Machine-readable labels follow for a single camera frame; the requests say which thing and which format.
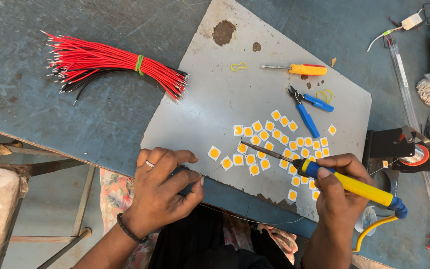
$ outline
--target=solder wire spool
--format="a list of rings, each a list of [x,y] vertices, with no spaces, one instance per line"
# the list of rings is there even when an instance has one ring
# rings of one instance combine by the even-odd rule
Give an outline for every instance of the solder wire spool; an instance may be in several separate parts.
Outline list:
[[[429,150],[420,144],[416,144],[413,156],[400,157],[399,161],[407,166],[418,166],[429,159]]]

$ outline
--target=yellow cable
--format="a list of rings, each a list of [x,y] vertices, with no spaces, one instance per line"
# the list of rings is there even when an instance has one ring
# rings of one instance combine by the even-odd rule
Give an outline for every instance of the yellow cable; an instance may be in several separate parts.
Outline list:
[[[236,71],[236,70],[238,70],[238,69],[247,69],[247,64],[246,63],[244,63],[244,62],[241,62],[241,63],[239,63],[239,64],[231,64],[230,65],[230,69],[232,70],[232,71]]]
[[[331,94],[331,98],[328,99],[328,95],[325,94],[325,91],[329,92]],[[323,101],[325,103],[329,103],[331,102],[331,100],[333,100],[333,92],[330,89],[325,89],[325,90],[319,90],[316,92],[316,98],[318,98],[318,94],[321,94],[321,97],[323,98]]]
[[[381,224],[384,223],[388,223],[391,221],[395,221],[397,220],[397,217],[395,215],[389,216],[389,217],[385,217],[384,219],[380,219],[378,221],[376,221],[375,223],[369,225],[362,233],[361,235],[359,235],[358,237],[358,241],[356,242],[356,248],[353,248],[353,252],[358,252],[359,250],[361,250],[361,242],[363,240],[363,238],[367,235],[367,233],[369,233],[372,229],[378,227]]]

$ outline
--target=blue workbench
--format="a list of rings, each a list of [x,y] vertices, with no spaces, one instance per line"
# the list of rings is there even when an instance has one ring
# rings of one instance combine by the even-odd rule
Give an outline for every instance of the blue workbench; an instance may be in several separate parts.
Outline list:
[[[317,58],[372,94],[369,129],[407,124],[389,54],[371,40],[423,2],[243,0],[240,3]],[[177,67],[209,1],[0,1],[0,133],[60,152],[98,167],[133,175],[140,140],[163,95],[157,83],[137,73],[114,74],[92,83],[73,106],[75,93],[58,94],[46,76],[49,46],[39,30],[144,54]],[[411,89],[427,73],[426,40],[420,30],[393,34]],[[430,115],[413,92],[420,122]],[[395,268],[430,268],[424,247],[430,234],[430,205],[420,175],[402,174],[399,197],[409,207],[404,221],[379,227],[359,254]],[[206,183],[206,202],[264,222],[289,222],[296,215],[216,181]],[[309,237],[315,224],[301,220],[283,229]]]

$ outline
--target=silver ring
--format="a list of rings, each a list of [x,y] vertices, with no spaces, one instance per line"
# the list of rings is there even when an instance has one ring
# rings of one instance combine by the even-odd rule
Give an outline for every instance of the silver ring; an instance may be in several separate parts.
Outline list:
[[[149,162],[148,160],[145,160],[145,163],[150,167],[155,167],[155,164]]]

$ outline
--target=hand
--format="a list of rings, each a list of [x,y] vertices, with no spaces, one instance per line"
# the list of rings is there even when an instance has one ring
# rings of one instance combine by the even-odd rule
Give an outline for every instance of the hand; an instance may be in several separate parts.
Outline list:
[[[145,161],[155,165],[150,167]],[[198,157],[188,150],[169,150],[156,147],[143,149],[137,159],[134,200],[122,214],[122,223],[138,239],[152,230],[187,217],[204,198],[204,179],[201,174],[183,169],[168,178],[183,162],[196,163]],[[177,194],[189,183],[187,196]]]
[[[338,173],[375,186],[361,162],[351,153],[320,158],[318,165],[334,168]],[[333,231],[352,229],[369,199],[343,189],[341,182],[329,170],[320,168],[315,186],[320,190],[316,209],[320,222]]]

